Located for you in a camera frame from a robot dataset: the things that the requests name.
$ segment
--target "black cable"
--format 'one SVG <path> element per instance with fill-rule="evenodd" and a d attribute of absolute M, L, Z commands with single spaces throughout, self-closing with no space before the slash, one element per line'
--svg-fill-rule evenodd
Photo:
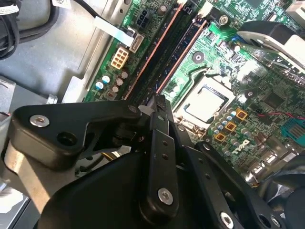
<path fill-rule="evenodd" d="M 83 0 L 74 0 L 76 3 L 78 3 L 80 6 L 82 6 L 89 14 L 92 15 L 92 17 L 100 17 L 102 18 L 94 9 L 91 8 L 86 2 Z"/>
<path fill-rule="evenodd" d="M 1 5 L 7 5 L 7 1 L 0 0 Z M 7 32 L 7 36 L 0 39 L 0 60 L 4 60 L 16 51 L 20 43 L 32 41 L 45 35 L 51 27 L 56 23 L 59 17 L 59 7 L 53 6 L 50 0 L 50 15 L 49 19 L 43 25 L 19 31 L 16 16 L 17 14 L 2 15 L 0 17 Z"/>
<path fill-rule="evenodd" d="M 0 47 L 0 60 L 6 59 L 13 55 L 20 41 L 20 35 L 18 31 L 18 26 L 16 18 L 14 15 L 2 15 L 0 17 L 2 20 L 5 30 L 8 34 L 7 36 L 7 46 Z"/>

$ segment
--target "screw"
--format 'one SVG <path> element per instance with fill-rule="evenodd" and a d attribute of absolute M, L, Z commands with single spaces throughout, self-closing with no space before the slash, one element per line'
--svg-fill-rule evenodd
<path fill-rule="evenodd" d="M 219 18 L 219 24 L 220 25 L 225 25 L 226 23 L 228 23 L 229 18 L 226 15 L 223 15 Z"/>
<path fill-rule="evenodd" d="M 144 137 L 144 136 L 139 137 L 139 142 L 144 141 L 144 139 L 145 139 L 145 137 Z"/>
<path fill-rule="evenodd" d="M 158 118 L 161 120 L 161 121 L 164 121 L 164 118 L 160 115 L 158 115 Z"/>
<path fill-rule="evenodd" d="M 129 109 L 131 112 L 134 112 L 134 113 L 137 113 L 137 112 L 138 112 L 138 109 L 135 108 L 134 106 L 128 106 L 128 109 Z"/>
<path fill-rule="evenodd" d="M 178 125 L 177 127 L 180 131 L 182 131 L 182 132 L 185 131 L 185 128 L 182 125 Z"/>
<path fill-rule="evenodd" d="M 160 201 L 166 205 L 171 205 L 173 203 L 171 192 L 164 187 L 158 190 L 158 197 Z"/>
<path fill-rule="evenodd" d="M 207 144 L 203 145 L 206 150 L 210 150 L 210 147 Z"/>
<path fill-rule="evenodd" d="M 272 222 L 273 222 L 278 228 L 281 227 L 280 222 L 279 222 L 274 216 L 271 216 L 270 218 L 271 218 Z"/>
<path fill-rule="evenodd" d="M 30 123 L 37 127 L 46 127 L 50 125 L 50 121 L 46 116 L 43 115 L 33 115 L 30 118 Z"/>
<path fill-rule="evenodd" d="M 224 225 L 228 229 L 233 229 L 233 227 L 234 227 L 233 220 L 231 219 L 231 217 L 227 213 L 221 212 L 220 213 L 220 218 L 221 218 L 221 221 L 224 223 Z"/>

